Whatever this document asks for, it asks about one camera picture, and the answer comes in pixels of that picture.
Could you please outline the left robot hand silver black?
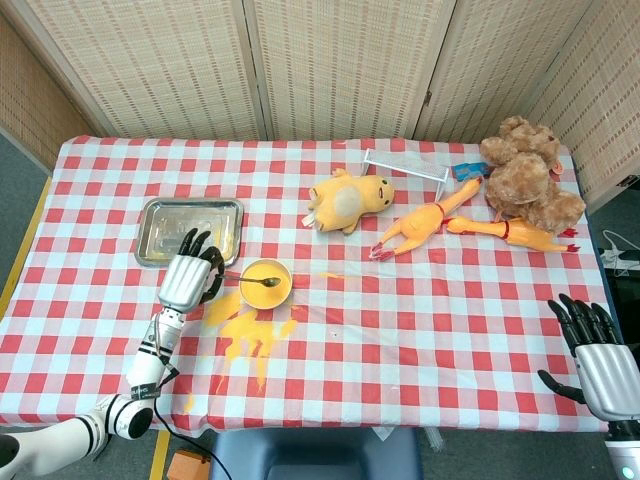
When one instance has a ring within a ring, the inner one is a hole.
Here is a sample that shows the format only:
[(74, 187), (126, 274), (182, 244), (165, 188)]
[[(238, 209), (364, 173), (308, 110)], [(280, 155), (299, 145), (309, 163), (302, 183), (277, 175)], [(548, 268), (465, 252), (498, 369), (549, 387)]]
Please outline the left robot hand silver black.
[(212, 300), (225, 274), (225, 261), (216, 246), (203, 250), (211, 232), (192, 228), (171, 260), (158, 298), (164, 308), (188, 313)]

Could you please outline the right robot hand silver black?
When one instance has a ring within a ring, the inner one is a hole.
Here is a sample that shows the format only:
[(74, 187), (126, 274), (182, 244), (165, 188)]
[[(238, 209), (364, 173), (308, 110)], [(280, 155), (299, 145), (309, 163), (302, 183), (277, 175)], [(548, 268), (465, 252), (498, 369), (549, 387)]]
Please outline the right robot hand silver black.
[(637, 421), (639, 367), (610, 314), (596, 303), (588, 305), (565, 294), (547, 304), (559, 322), (580, 386), (564, 385), (540, 370), (538, 376), (544, 385), (587, 406), (602, 421)]

